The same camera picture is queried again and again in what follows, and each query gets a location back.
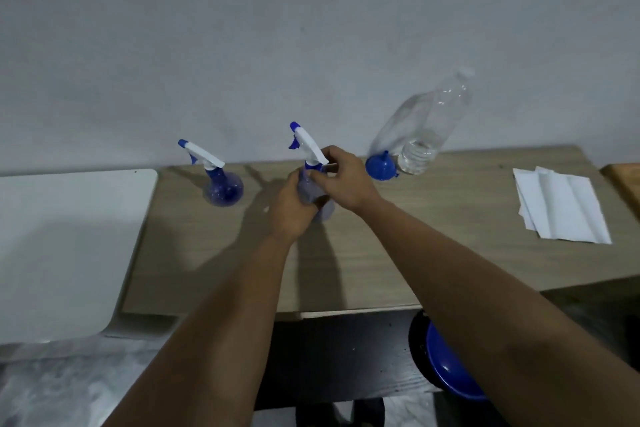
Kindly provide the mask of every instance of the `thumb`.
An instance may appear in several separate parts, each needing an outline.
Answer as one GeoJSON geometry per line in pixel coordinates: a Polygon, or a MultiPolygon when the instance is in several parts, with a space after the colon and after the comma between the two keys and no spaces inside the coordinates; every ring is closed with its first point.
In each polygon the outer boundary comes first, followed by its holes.
{"type": "Polygon", "coordinates": [[[309,177],[313,180],[313,182],[320,186],[324,192],[327,192],[327,185],[329,184],[329,180],[331,180],[332,178],[330,178],[326,174],[323,174],[322,172],[316,171],[315,169],[311,169],[309,171],[309,177]]]}

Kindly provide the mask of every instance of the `black wooden surface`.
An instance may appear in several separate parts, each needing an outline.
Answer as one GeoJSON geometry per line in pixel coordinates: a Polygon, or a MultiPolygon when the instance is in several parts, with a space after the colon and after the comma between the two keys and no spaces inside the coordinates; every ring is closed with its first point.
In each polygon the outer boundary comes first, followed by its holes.
{"type": "Polygon", "coordinates": [[[417,312],[276,323],[256,409],[434,390],[409,347],[417,312]]]}

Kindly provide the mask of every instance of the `paper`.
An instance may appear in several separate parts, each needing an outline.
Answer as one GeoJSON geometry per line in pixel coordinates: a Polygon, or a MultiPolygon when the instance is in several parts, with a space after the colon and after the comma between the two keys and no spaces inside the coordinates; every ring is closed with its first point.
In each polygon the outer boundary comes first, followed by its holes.
{"type": "Polygon", "coordinates": [[[513,175],[526,229],[540,238],[612,243],[591,180],[544,167],[513,175]]]}

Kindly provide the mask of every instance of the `white spray head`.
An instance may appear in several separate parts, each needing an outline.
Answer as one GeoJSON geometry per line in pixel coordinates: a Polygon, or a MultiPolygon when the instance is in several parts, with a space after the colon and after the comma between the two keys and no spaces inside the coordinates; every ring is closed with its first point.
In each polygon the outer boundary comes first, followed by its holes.
{"type": "Polygon", "coordinates": [[[293,143],[291,144],[291,146],[289,146],[289,148],[301,148],[305,152],[305,167],[307,169],[315,168],[318,165],[329,164],[329,161],[322,153],[320,146],[316,144],[316,141],[313,140],[308,131],[306,131],[300,126],[300,124],[296,122],[291,122],[289,126],[291,127],[294,135],[293,143]]]}
{"type": "Polygon", "coordinates": [[[191,164],[195,164],[197,161],[202,161],[204,164],[204,168],[207,171],[212,171],[216,167],[224,167],[225,163],[222,162],[218,157],[210,154],[202,147],[197,146],[193,142],[189,142],[188,140],[180,139],[178,140],[178,145],[185,149],[189,155],[191,156],[191,164]]]}

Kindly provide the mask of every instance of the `blue spray bottle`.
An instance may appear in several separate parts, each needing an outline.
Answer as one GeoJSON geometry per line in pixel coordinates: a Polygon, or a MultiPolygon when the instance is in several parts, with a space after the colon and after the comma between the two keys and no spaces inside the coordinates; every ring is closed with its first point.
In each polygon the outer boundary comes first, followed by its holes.
{"type": "MultiPolygon", "coordinates": [[[[289,126],[294,135],[293,143],[289,148],[300,148],[306,154],[305,169],[300,170],[300,176],[298,178],[298,196],[303,203],[313,203],[318,197],[324,196],[326,193],[308,176],[307,170],[315,169],[316,171],[326,172],[323,169],[323,165],[329,164],[329,161],[320,150],[318,144],[316,144],[316,141],[309,135],[308,131],[296,122],[291,122],[289,126]]],[[[332,215],[333,210],[335,210],[335,203],[331,199],[318,212],[314,220],[327,220],[332,215]]]]}
{"type": "Polygon", "coordinates": [[[242,180],[233,172],[225,172],[225,163],[211,155],[202,147],[196,146],[188,140],[178,140],[178,145],[191,156],[191,164],[201,161],[211,183],[204,188],[205,199],[214,206],[231,206],[236,204],[244,193],[242,180]]]}

